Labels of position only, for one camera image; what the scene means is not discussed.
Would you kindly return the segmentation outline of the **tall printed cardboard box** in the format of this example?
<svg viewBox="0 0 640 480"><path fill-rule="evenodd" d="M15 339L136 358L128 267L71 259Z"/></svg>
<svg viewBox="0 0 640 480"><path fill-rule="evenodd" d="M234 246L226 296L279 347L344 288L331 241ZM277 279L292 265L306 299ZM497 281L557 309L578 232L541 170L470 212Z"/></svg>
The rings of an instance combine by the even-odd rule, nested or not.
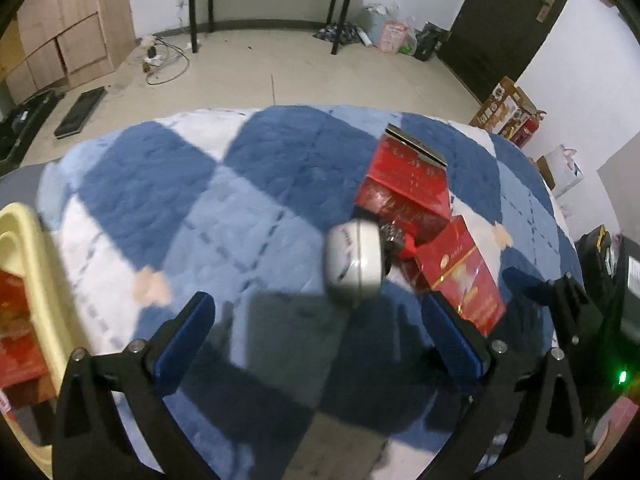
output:
<svg viewBox="0 0 640 480"><path fill-rule="evenodd" d="M510 140L536 113L537 107L526 93L511 78L503 77L470 125Z"/></svg>

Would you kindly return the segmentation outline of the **large shiny red box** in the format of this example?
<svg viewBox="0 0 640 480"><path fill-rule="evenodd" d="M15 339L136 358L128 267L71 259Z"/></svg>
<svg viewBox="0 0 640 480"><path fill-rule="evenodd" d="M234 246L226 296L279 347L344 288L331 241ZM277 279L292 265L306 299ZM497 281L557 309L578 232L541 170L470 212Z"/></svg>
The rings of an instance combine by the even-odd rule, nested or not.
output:
<svg viewBox="0 0 640 480"><path fill-rule="evenodd" d="M416 290L440 292L460 318L488 336L506 312L500 292L462 216L416 248Z"/></svg>

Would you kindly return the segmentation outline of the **yellow plastic tray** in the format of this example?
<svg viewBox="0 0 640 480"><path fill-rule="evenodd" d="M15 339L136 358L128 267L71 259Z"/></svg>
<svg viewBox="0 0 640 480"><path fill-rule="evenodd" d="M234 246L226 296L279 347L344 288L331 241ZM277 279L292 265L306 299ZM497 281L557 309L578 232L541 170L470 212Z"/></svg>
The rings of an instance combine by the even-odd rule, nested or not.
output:
<svg viewBox="0 0 640 480"><path fill-rule="evenodd" d="M73 303L50 237L32 208L21 203L1 209L2 270L24 281L30 320L49 373L1 387L1 428L21 450L26 466L51 479L56 402L67 358L81 341L81 330L73 319Z"/></svg>

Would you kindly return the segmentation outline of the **black bag by door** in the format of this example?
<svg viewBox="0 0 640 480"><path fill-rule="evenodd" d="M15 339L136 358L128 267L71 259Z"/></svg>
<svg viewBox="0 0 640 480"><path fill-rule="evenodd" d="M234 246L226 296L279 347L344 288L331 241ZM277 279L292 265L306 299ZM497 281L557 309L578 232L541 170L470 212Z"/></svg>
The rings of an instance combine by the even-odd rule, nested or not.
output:
<svg viewBox="0 0 640 480"><path fill-rule="evenodd" d="M449 39L450 31L427 22L416 33L416 50L413 56L422 62L429 61Z"/></svg>

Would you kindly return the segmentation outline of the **blue white plush rug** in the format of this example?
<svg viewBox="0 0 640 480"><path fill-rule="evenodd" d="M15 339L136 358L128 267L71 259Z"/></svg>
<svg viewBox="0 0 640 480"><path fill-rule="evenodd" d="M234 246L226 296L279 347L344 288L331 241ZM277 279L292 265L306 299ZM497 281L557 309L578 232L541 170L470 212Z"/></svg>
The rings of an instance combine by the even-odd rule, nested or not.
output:
<svg viewBox="0 0 640 480"><path fill-rule="evenodd" d="M558 205L506 141L350 106L196 110L75 145L44 167L49 228L90 349L149 338L196 292L216 322L167 407L224 479L413 479L459 421L400 273L358 308L326 296L326 232L350 218L396 125L445 157L450 202L498 281L578 274Z"/></svg>

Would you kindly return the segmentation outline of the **pink snack bag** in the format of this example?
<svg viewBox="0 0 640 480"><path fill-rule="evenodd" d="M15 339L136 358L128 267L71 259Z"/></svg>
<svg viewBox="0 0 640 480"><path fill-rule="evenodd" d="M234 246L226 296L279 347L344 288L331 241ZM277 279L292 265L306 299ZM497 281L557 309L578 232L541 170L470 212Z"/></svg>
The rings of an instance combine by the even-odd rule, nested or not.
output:
<svg viewBox="0 0 640 480"><path fill-rule="evenodd" d="M386 21L378 40L378 50L384 53L398 53L405 42L408 29L408 25L404 22Z"/></svg>

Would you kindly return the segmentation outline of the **wooden cabinet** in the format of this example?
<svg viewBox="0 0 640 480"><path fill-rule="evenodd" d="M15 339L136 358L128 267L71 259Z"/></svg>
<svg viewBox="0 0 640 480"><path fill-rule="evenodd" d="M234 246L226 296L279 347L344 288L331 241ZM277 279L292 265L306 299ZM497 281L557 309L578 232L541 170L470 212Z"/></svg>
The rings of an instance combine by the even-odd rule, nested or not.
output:
<svg viewBox="0 0 640 480"><path fill-rule="evenodd" d="M21 104L113 73L136 44L130 0L25 0L1 36L1 82Z"/></svg>

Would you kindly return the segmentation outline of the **black equipment case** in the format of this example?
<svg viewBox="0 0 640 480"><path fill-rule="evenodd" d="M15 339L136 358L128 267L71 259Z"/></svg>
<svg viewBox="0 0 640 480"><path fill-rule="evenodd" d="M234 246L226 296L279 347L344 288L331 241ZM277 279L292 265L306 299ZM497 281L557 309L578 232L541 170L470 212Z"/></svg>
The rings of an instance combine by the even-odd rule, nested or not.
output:
<svg viewBox="0 0 640 480"><path fill-rule="evenodd" d="M1 121L0 176L18 168L42 125L65 96L50 89L32 96Z"/></svg>

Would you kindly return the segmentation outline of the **red box with grey lid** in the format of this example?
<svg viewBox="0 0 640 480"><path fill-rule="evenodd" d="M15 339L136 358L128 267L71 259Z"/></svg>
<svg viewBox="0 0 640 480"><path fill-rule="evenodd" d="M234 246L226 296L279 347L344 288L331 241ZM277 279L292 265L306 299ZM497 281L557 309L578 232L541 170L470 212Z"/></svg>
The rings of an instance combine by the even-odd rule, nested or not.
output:
<svg viewBox="0 0 640 480"><path fill-rule="evenodd" d="M446 160L389 124L378 139L355 205L428 242L451 218Z"/></svg>

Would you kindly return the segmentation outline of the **flat red box underneath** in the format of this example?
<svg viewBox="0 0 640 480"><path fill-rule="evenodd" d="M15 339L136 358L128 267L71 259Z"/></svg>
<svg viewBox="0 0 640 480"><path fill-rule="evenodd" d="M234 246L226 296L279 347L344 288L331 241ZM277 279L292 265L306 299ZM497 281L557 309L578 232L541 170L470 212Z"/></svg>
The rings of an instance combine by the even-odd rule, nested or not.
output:
<svg viewBox="0 0 640 480"><path fill-rule="evenodd" d="M1 271L1 387L29 382L49 373L34 326L24 281Z"/></svg>

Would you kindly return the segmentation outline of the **dark checkered cloth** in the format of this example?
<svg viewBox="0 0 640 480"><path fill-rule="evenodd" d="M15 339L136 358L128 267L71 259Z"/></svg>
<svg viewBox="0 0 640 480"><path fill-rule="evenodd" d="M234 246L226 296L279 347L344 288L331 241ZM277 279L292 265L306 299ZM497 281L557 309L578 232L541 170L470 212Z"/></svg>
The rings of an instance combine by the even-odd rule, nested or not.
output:
<svg viewBox="0 0 640 480"><path fill-rule="evenodd" d="M331 44L334 43L335 39L338 39L338 43L341 46L360 44L361 42L358 27L352 23L345 23L341 32L337 32L336 23L324 25L314 33L314 38L330 42Z"/></svg>

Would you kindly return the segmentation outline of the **small brown cardboard box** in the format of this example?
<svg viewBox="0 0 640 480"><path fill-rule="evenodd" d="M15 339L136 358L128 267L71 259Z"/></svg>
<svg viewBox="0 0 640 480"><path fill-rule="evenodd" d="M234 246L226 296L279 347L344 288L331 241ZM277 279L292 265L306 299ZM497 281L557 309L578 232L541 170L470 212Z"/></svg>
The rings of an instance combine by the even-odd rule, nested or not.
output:
<svg viewBox="0 0 640 480"><path fill-rule="evenodd" d="M552 176L552 172L548 165L547 159L544 156L540 156L536 162L535 166L540 173L541 177L544 179L544 183L550 188L551 191L555 188L555 180Z"/></svg>

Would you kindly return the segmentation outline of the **black foam insert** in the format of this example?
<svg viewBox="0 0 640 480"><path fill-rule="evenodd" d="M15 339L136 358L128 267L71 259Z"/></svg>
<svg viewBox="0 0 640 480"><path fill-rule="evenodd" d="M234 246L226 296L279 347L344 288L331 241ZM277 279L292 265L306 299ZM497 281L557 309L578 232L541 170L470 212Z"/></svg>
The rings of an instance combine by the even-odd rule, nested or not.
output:
<svg viewBox="0 0 640 480"><path fill-rule="evenodd" d="M82 92L58 128L54 130L55 139L64 139L80 133L106 94L104 86Z"/></svg>

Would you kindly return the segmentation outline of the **dark brown door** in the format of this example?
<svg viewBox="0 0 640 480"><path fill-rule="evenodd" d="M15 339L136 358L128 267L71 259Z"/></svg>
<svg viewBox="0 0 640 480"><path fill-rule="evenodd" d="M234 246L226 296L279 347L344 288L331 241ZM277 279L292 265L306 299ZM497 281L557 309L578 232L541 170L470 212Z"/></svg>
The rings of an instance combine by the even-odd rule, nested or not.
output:
<svg viewBox="0 0 640 480"><path fill-rule="evenodd" d="M518 80L567 0L464 0L438 57L480 102Z"/></svg>

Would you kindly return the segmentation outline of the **white paper bag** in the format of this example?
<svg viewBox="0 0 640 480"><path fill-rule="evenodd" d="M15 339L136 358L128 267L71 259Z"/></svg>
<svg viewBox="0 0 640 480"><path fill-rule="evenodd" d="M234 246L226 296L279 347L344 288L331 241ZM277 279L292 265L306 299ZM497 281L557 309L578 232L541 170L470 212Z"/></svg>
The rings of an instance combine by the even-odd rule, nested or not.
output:
<svg viewBox="0 0 640 480"><path fill-rule="evenodd" d="M583 178L584 173L575 160L577 151L560 144L544 155L549 188L555 198L574 188Z"/></svg>

